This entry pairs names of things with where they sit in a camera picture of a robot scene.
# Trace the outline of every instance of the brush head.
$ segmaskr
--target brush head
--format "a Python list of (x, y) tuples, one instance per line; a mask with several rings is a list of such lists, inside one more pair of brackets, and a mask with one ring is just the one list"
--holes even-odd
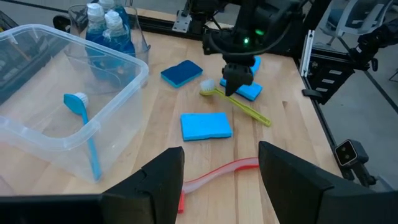
[(75, 96), (79, 97), (79, 99), (83, 102), (85, 105), (85, 108), (88, 106), (88, 97), (84, 93), (75, 93)]
[(216, 83), (212, 79), (203, 80), (200, 82), (200, 94), (212, 95), (216, 90)]

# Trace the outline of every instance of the wire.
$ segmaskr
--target wire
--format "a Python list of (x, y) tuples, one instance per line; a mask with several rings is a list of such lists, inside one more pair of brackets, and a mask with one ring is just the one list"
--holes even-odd
[(287, 31), (289, 31), (291, 25), (292, 25), (292, 23), (290, 22), (290, 23), (286, 26), (286, 28), (285, 28), (284, 32), (282, 33), (282, 35), (280, 35), (280, 36), (278, 37), (278, 39), (276, 39), (272, 44), (268, 45), (266, 48), (264, 48), (264, 49), (262, 49), (262, 50), (257, 50), (257, 51), (252, 51), (252, 52), (245, 52), (245, 53), (229, 53), (229, 52), (226, 52), (225, 50), (219, 48), (219, 47), (216, 45), (216, 43), (214, 42), (214, 40), (213, 40), (213, 35), (212, 35), (213, 32), (210, 33), (210, 35), (209, 35), (209, 43), (210, 43), (210, 45), (211, 45), (216, 51), (218, 51), (219, 53), (221, 53), (221, 54), (223, 54), (223, 55), (227, 55), (227, 56), (249, 56), (249, 55), (259, 55), (259, 54), (266, 53), (269, 49), (275, 47), (275, 46), (285, 37), (285, 35), (286, 35)]

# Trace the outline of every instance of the container rim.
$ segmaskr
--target container rim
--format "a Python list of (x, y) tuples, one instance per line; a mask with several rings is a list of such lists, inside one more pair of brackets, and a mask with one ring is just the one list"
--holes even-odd
[[(51, 138), (42, 134), (39, 131), (25, 127), (21, 123), (15, 122), (4, 116), (0, 116), (0, 121), (3, 121), (0, 122), (0, 128), (12, 133), (13, 135), (16, 135), (18, 139), (21, 139), (21, 134), (24, 134), (24, 140), (36, 144), (42, 149), (48, 151), (69, 151), (73, 148), (80, 146), (90, 137), (92, 137), (92, 135), (94, 135), (95, 132), (97, 132), (101, 128), (101, 121), (109, 118), (116, 111), (116, 109), (118, 109), (130, 96), (132, 96), (137, 90), (141, 88), (141, 83), (144, 83), (148, 77), (149, 67), (145, 62), (138, 58), (123, 54), (121, 52), (118, 52), (117, 50), (109, 49), (100, 44), (90, 42), (75, 35), (41, 24), (21, 25), (13, 29), (6, 30), (0, 33), (0, 41), (11, 38), (16, 42), (14, 35), (20, 32), (29, 31), (30, 29), (33, 29), (34, 32), (37, 29), (60, 38), (68, 39), (72, 42), (77, 42), (79, 44), (90, 46), (94, 49), (100, 49), (107, 54), (131, 61), (141, 67), (140, 74), (138, 74), (138, 76), (134, 78), (132, 82), (124, 87), (110, 102), (108, 102), (108, 104), (104, 106), (104, 108), (102, 108), (93, 118), (91, 118), (86, 125), (82, 126), (79, 131), (71, 134), (70, 136), (64, 138)], [(17, 127), (17, 129), (22, 131), (11, 129), (9, 128), (10, 126)]]

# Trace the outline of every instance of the chair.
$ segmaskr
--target chair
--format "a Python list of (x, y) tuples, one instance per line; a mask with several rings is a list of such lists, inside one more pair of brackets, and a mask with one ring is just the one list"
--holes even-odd
[(333, 0), (322, 20), (320, 29), (332, 36), (327, 45), (344, 33), (362, 35), (372, 32), (381, 26), (384, 16), (393, 0), (350, 0), (344, 9), (335, 8), (340, 3)]

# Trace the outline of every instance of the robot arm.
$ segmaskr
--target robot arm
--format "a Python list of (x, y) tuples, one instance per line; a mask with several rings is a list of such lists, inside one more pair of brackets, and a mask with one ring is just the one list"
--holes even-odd
[(371, 33), (359, 36), (358, 46), (350, 49), (349, 54), (361, 64), (372, 62), (372, 68), (376, 71), (377, 60), (374, 56), (380, 48), (395, 44), (398, 44), (398, 19), (383, 24)]
[(305, 0), (188, 0), (182, 15), (193, 21), (214, 20), (215, 11), (225, 3), (241, 5), (232, 29), (205, 29), (203, 51), (223, 54), (222, 69), (226, 80), (225, 95), (232, 95), (242, 85), (251, 85), (254, 56), (275, 46), (286, 34), (294, 19), (303, 19)]

